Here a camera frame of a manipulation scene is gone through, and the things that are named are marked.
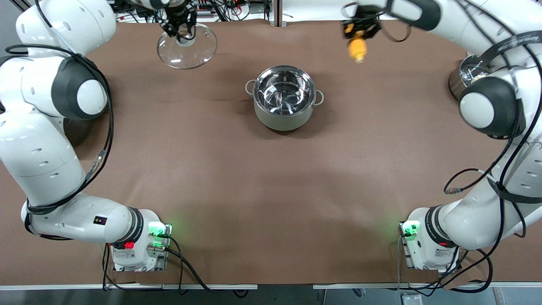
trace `glowing green indicator light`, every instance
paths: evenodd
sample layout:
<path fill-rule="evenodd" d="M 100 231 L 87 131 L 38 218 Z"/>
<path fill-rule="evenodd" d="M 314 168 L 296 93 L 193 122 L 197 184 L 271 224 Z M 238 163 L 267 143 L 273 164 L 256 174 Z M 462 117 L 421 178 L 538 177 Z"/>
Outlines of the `glowing green indicator light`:
<path fill-rule="evenodd" d="M 166 231 L 166 226 L 160 221 L 151 221 L 149 223 L 149 234 L 160 235 Z"/>

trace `robotic arm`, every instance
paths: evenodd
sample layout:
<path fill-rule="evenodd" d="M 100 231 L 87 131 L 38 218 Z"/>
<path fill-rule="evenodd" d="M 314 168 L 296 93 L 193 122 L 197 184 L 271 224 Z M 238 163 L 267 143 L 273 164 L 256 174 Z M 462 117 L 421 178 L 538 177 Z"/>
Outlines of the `robotic arm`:
<path fill-rule="evenodd" d="M 136 1 L 152 9 L 168 3 Z M 169 19 L 169 25 L 179 20 Z M 107 81 L 81 58 L 107 42 L 115 27 L 105 0 L 44 0 L 20 15 L 16 28 L 21 41 L 42 47 L 0 59 L 0 100 L 5 107 L 0 159 L 28 197 L 21 218 L 29 232 L 110 244 L 116 270 L 161 270 L 166 254 L 160 250 L 168 244 L 164 236 L 170 227 L 147 209 L 80 192 L 94 179 L 108 149 L 86 173 L 63 133 L 64 118 L 90 120 L 111 106 Z"/>
<path fill-rule="evenodd" d="M 473 63 L 493 71 L 471 82 L 460 97 L 459 110 L 474 129 L 507 139 L 505 151 L 463 199 L 418 208 L 401 224 L 409 266 L 443 273 L 457 261 L 453 250 L 457 246 L 475 250 L 495 245 L 522 229 L 520 215 L 525 226 L 542 217 L 538 55 L 542 47 L 531 44 L 542 42 L 542 8 L 531 0 L 359 0 L 358 4 L 357 16 L 344 24 L 357 61 L 365 55 L 364 35 L 379 26 L 375 14 L 384 12 L 457 43 L 477 55 Z"/>

